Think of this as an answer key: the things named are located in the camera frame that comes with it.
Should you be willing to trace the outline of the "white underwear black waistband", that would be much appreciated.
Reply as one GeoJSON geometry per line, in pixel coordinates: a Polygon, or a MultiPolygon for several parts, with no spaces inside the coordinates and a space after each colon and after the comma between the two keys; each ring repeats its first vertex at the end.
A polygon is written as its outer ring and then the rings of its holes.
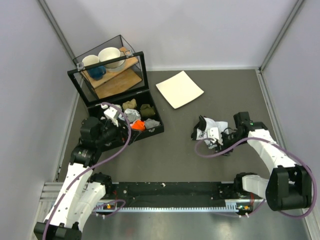
{"type": "Polygon", "coordinates": [[[227,130],[228,123],[226,121],[215,121],[211,118],[200,115],[198,117],[198,123],[194,126],[191,134],[193,141],[200,141],[203,139],[209,149],[214,149],[221,144],[222,132],[227,130]]]}

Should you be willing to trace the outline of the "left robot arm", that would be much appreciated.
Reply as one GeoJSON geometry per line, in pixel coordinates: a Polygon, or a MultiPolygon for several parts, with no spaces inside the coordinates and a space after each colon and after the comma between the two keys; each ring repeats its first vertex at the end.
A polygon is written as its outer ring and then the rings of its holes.
{"type": "Polygon", "coordinates": [[[114,140],[128,146],[132,135],[127,117],[118,124],[111,119],[87,117],[81,123],[80,137],[74,148],[67,175],[50,212],[34,226],[38,240],[79,240],[83,228],[101,198],[114,191],[111,178],[93,173],[102,163],[102,148],[114,140]]]}

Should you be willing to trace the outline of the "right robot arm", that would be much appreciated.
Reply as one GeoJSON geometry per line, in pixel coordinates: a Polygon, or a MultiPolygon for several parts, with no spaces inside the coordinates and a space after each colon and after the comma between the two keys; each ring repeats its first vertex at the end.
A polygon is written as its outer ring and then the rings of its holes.
{"type": "Polygon", "coordinates": [[[247,111],[233,116],[235,128],[225,121],[200,115],[191,139],[198,146],[204,142],[214,151],[211,157],[229,155],[235,147],[248,144],[268,169],[269,177],[242,172],[234,179],[233,192],[239,198],[254,194],[264,199],[269,208],[283,215],[287,210],[305,209],[307,216],[317,201],[317,184],[310,168],[272,138],[267,126],[251,120],[247,111]]]}

